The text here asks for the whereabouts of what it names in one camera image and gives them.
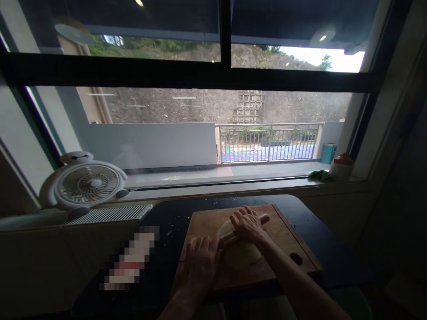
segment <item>balcony railing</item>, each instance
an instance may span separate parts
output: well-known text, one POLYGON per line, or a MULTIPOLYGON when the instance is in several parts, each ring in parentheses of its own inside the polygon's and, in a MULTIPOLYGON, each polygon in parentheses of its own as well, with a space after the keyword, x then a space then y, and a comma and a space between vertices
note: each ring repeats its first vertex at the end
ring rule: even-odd
POLYGON ((217 125, 221 163, 312 159, 321 124, 217 125))

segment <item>white fan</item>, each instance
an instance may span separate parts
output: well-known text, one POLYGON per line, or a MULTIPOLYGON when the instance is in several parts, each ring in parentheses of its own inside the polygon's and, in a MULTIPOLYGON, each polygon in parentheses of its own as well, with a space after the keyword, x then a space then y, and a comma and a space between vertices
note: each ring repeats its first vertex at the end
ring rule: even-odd
POLYGON ((51 174, 40 190, 43 205, 70 211, 70 217, 82 216, 90 208, 112 197, 123 198, 126 174, 113 164, 94 161, 93 154, 77 151, 63 155, 67 164, 51 174))

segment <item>wooden cutting board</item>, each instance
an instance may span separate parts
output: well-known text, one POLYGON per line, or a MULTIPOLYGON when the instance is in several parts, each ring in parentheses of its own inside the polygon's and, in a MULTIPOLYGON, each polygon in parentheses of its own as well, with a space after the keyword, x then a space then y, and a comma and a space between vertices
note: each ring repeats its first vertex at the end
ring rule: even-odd
MULTIPOLYGON (((315 275, 322 271, 322 266, 316 259, 312 251, 308 248, 304 240, 295 231, 289 221, 282 215, 274 204, 253 206, 258 215, 267 213, 270 221, 265 224, 264 230, 270 238, 288 255, 297 254, 301 257, 301 268, 309 275, 315 275)), ((229 216, 240 208, 229 208, 219 210, 208 210, 194 212, 187 230, 184 246, 179 259, 177 275, 184 267, 187 242, 195 236, 214 237, 222 224, 229 219, 229 216)), ((219 266, 218 276, 213 288, 214 292, 241 288, 267 282, 276 279, 270 266, 262 257, 256 264, 253 264, 241 271, 235 271, 228 267, 224 261, 219 266)))

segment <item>glass pane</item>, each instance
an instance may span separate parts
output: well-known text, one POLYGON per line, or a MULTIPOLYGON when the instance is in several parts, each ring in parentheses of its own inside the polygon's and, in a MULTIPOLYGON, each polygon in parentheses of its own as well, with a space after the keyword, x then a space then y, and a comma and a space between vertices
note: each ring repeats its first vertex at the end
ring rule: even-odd
POLYGON ((235 1, 232 66, 359 72, 379 0, 235 1))
POLYGON ((67 143, 77 137, 81 149, 92 152, 96 160, 124 169, 129 188, 298 176, 328 169, 353 95, 159 88, 37 90, 42 100, 39 108, 44 102, 53 122, 51 132, 67 139, 61 141, 64 149, 69 150, 67 143))
POLYGON ((10 51, 221 61, 218 1, 10 0, 10 51))

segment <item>stone wall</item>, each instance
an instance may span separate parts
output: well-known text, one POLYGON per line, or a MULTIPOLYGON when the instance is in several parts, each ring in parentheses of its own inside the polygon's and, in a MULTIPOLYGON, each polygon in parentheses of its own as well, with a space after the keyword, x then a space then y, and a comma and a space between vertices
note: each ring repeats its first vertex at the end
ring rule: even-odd
MULTIPOLYGON (((192 52, 206 61, 219 46, 192 52)), ((188 60, 185 52, 174 60, 188 60)), ((232 45, 232 65, 239 68, 320 70, 286 54, 267 54, 253 45, 232 45)), ((215 122, 301 123, 339 121, 345 118, 351 93, 231 91, 207 89, 103 88, 113 123, 215 122), (243 94, 261 100, 244 103, 243 94), (193 99, 173 99, 192 97, 193 99)))

